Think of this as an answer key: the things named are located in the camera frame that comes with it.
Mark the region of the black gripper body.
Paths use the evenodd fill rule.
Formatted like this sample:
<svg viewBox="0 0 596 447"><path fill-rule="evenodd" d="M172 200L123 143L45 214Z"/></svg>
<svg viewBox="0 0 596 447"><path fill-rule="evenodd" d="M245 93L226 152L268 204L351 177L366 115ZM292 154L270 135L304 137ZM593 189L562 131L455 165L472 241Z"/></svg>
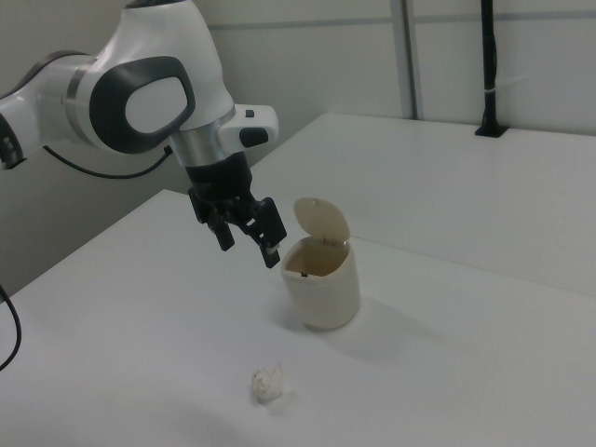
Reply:
<svg viewBox="0 0 596 447"><path fill-rule="evenodd" d="M244 153L234 153L210 165L186 167L185 171L192 184L188 195L195 209L202 203L219 204L228 200L238 200L249 208L255 203L251 169Z"/></svg>

